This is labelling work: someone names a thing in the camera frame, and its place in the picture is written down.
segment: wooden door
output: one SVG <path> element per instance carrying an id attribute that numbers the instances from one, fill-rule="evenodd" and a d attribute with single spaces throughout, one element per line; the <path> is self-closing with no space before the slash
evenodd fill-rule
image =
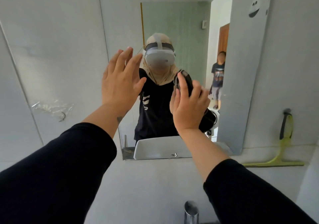
<path id="1" fill-rule="evenodd" d="M 219 42 L 218 42 L 218 52 L 227 51 L 227 41 L 228 41 L 229 23 L 222 26 L 219 29 Z"/>

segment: vr headset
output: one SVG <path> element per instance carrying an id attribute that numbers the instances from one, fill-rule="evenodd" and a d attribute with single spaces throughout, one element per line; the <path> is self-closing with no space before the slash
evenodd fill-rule
<path id="1" fill-rule="evenodd" d="M 143 56 L 148 65 L 170 66 L 175 62 L 175 50 L 170 43 L 162 43 L 157 33 L 153 34 L 156 42 L 150 43 L 143 49 Z"/>

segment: black controller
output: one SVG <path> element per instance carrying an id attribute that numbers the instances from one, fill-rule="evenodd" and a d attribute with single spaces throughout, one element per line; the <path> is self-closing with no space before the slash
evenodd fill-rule
<path id="1" fill-rule="evenodd" d="M 188 86 L 188 95 L 190 96 L 193 91 L 193 81 L 185 70 L 180 69 L 178 72 L 181 72 L 182 76 L 184 76 Z M 174 85 L 176 86 L 177 89 L 179 90 L 181 89 L 177 74 L 174 77 Z M 208 130 L 212 129 L 212 127 L 216 124 L 216 122 L 217 122 L 217 115 L 215 115 L 209 109 L 207 109 L 199 124 L 199 129 L 201 130 L 201 132 L 207 132 Z"/>

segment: gray pants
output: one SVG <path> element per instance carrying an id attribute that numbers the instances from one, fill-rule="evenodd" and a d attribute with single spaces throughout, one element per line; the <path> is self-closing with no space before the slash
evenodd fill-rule
<path id="1" fill-rule="evenodd" d="M 213 99 L 216 101 L 220 101 L 222 92 L 222 87 L 212 87 Z"/>

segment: face sticker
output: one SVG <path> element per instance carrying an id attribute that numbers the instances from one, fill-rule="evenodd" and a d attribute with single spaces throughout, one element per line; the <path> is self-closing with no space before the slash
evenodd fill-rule
<path id="1" fill-rule="evenodd" d="M 260 0 L 253 0 L 253 2 L 250 5 L 250 8 L 249 8 L 248 16 L 251 18 L 256 16 L 256 14 L 259 11 L 259 7 L 260 7 Z"/>

